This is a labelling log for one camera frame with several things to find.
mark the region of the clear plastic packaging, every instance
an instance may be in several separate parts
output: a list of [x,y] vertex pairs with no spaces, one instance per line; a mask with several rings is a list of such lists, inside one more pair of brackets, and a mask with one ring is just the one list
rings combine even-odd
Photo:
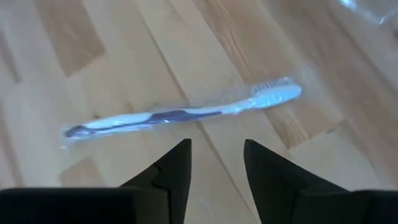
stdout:
[[365,19],[382,24],[398,12],[398,0],[338,0]]
[[298,97],[302,88],[291,78],[243,86],[239,99],[223,103],[222,100],[200,107],[175,107],[136,114],[122,114],[70,126],[63,132],[68,142],[93,139],[117,133],[150,130],[160,124],[198,121],[221,115],[235,115],[246,110],[264,109]]

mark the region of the light wood grain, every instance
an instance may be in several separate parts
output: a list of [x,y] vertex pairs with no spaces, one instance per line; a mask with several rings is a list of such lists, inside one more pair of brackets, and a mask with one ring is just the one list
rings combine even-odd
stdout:
[[[397,187],[394,21],[316,0],[17,0],[0,19],[1,188],[117,187],[184,138],[187,223],[259,223],[247,138],[349,190]],[[68,124],[286,75],[303,94],[275,108],[61,149]]]

